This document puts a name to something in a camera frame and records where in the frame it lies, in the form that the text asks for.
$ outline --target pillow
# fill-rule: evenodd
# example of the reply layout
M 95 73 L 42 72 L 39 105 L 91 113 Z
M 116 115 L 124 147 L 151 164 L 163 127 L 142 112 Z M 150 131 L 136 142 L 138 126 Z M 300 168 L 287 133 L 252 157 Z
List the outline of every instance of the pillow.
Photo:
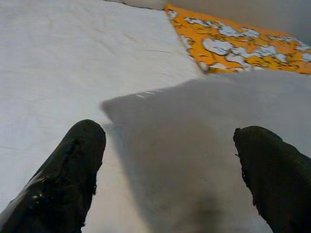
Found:
M 283 71 L 206 76 L 103 103 L 152 232 L 271 233 L 235 156 L 236 128 L 259 125 L 311 154 L 311 80 Z
M 167 0 L 108 0 L 119 3 L 125 3 L 130 6 L 150 8 L 155 10 L 163 10 Z
M 238 24 L 170 4 L 165 11 L 188 53 L 203 71 L 274 69 L 311 74 L 311 47 L 287 33 Z

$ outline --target orange pillow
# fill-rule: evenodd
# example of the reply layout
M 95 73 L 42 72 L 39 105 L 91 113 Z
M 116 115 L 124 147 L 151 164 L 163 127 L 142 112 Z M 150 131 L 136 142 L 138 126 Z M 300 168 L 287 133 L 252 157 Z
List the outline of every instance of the orange pillow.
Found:
M 238 24 L 168 4 L 171 23 L 204 70 L 275 69 L 311 74 L 311 48 L 287 33 Z

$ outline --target wrinkled sheet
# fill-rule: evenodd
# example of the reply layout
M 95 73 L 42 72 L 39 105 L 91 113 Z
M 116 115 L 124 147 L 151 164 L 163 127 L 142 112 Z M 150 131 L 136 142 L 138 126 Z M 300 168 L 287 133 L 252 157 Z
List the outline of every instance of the wrinkled sheet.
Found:
M 201 75 L 164 11 L 101 0 L 0 1 L 0 211 L 89 118 L 107 131 L 84 233 L 149 232 L 100 104 Z
M 242 179 L 233 134 L 262 126 L 310 156 L 310 99 L 309 77 L 257 70 L 118 97 L 103 109 L 155 233 L 272 233 Z

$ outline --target mattress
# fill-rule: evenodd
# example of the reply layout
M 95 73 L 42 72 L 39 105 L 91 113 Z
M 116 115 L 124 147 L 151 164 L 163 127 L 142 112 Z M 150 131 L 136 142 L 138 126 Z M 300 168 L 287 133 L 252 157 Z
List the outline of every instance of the mattress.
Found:
M 0 1 L 0 211 L 67 130 L 107 132 L 84 233 L 149 232 L 100 104 L 200 77 L 164 11 L 102 0 Z

